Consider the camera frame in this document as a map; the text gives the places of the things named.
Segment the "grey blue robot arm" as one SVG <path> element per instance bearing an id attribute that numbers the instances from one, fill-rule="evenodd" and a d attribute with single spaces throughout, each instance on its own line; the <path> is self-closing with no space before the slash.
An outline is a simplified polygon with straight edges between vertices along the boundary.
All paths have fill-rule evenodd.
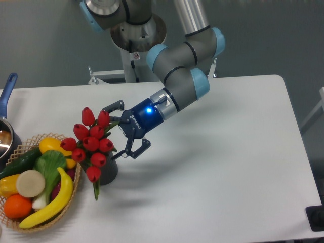
<path id="1" fill-rule="evenodd" d="M 215 59 L 225 48 L 225 38 L 212 28 L 201 1 L 175 1 L 186 40 L 176 47 L 164 44 L 167 30 L 152 12 L 151 1 L 81 1 L 80 8 L 95 31 L 109 30 L 119 48 L 123 76 L 128 83 L 158 80 L 164 87 L 129 110 L 122 103 L 106 110 L 122 110 L 114 117 L 127 138 L 117 157 L 137 158 L 149 146 L 145 134 L 180 112 L 210 89 L 210 72 L 197 65 Z"/>

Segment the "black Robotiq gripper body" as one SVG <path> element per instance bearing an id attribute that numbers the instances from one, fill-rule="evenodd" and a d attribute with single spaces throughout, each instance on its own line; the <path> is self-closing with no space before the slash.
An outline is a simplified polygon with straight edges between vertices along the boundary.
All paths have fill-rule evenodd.
<path id="1" fill-rule="evenodd" d="M 141 139 L 145 134 L 164 122 L 160 112 L 149 98 L 121 115 L 119 127 L 127 138 Z"/>

